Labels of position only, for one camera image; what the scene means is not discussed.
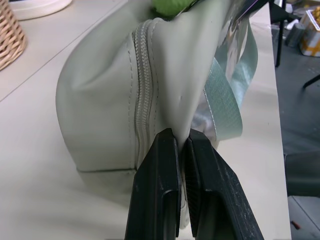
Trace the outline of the yellow patterned box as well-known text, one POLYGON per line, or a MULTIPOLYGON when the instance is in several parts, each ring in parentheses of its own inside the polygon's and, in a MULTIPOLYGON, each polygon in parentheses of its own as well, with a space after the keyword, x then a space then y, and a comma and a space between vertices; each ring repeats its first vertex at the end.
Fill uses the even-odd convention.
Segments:
POLYGON ((299 48, 303 55, 320 58, 320 6, 307 10, 299 23, 304 27, 299 48))

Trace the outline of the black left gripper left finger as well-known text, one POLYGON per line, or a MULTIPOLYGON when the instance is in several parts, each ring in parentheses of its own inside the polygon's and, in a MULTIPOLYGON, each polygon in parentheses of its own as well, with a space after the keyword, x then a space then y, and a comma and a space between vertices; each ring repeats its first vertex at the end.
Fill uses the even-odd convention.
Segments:
POLYGON ((124 240, 176 240, 181 198, 178 145, 167 128, 156 135, 134 176, 124 240))

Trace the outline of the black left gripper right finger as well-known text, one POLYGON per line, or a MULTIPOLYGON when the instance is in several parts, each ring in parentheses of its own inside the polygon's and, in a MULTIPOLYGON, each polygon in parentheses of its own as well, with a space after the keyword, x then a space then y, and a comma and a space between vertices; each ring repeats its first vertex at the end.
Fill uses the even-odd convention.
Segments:
POLYGON ((237 175, 202 132, 190 131, 183 156, 195 240, 265 240, 237 175))

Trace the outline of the green plush keychain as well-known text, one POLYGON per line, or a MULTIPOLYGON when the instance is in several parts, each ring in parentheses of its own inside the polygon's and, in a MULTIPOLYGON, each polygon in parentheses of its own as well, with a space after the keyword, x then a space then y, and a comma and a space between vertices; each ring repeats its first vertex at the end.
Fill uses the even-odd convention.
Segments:
POLYGON ((155 11, 162 17, 173 18, 187 11, 197 0, 151 0, 155 11))

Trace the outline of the pale green zip pouch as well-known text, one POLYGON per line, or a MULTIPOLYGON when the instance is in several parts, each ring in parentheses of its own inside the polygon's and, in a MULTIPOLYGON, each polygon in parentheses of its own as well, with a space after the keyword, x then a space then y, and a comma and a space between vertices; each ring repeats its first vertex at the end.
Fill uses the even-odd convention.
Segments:
POLYGON ((240 108, 256 72, 254 0, 191 0, 173 17, 128 0, 76 46, 60 73, 56 112, 85 184, 128 207, 156 135, 190 130, 216 147, 242 134, 240 108))

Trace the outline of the woven wicker basket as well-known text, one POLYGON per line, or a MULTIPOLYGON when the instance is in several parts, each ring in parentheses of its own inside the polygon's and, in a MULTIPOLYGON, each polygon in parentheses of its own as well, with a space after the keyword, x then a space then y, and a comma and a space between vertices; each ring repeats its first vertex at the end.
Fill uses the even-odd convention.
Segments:
POLYGON ((14 62, 26 47, 27 37, 9 1, 0 0, 0 71, 14 62))

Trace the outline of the black chair frame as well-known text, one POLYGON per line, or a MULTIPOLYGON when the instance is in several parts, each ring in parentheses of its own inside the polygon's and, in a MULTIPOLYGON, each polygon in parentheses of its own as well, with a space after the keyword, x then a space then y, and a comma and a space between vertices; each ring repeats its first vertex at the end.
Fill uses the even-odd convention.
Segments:
POLYGON ((272 24, 279 23, 277 51, 275 66, 279 67, 281 64, 281 53, 283 47, 284 30, 290 31, 293 25, 300 23, 302 17, 298 17, 286 10, 287 0, 269 0, 270 22, 272 24))

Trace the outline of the white round plate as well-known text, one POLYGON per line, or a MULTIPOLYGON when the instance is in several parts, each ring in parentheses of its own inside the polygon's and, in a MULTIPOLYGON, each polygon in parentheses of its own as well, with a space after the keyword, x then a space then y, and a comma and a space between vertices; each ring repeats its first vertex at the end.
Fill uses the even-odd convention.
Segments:
POLYGON ((19 21, 55 14, 68 7, 73 0, 9 0, 9 6, 19 21))

